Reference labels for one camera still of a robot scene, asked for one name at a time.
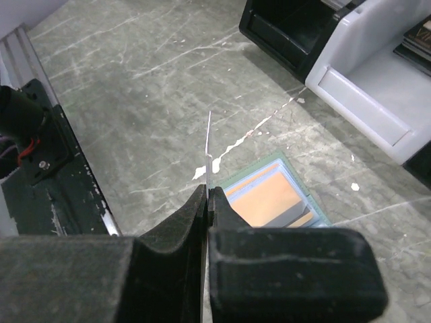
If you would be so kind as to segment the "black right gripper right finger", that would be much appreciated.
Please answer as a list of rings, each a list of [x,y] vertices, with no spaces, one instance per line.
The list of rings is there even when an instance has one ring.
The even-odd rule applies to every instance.
[[[388,293],[366,238],[337,227],[253,228],[209,193],[214,322],[371,322]]]

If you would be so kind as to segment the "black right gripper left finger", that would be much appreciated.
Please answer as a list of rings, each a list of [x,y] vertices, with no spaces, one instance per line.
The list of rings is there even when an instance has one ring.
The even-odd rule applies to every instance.
[[[206,187],[142,236],[1,240],[2,322],[200,322]]]

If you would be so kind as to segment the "green card holder wallet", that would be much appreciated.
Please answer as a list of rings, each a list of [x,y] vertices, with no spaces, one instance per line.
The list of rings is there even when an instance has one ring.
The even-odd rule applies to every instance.
[[[230,206],[252,227],[331,227],[282,151],[218,182]]]

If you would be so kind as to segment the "white VIP credit card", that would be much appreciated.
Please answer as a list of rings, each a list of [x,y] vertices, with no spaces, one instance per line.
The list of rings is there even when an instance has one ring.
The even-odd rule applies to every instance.
[[[205,181],[206,181],[206,191],[207,197],[209,197],[209,191],[211,190],[211,175],[212,175],[212,165],[213,165],[213,157],[211,154],[211,116],[212,111],[209,111],[208,121],[207,121],[207,130],[206,130],[206,139],[205,139]]]

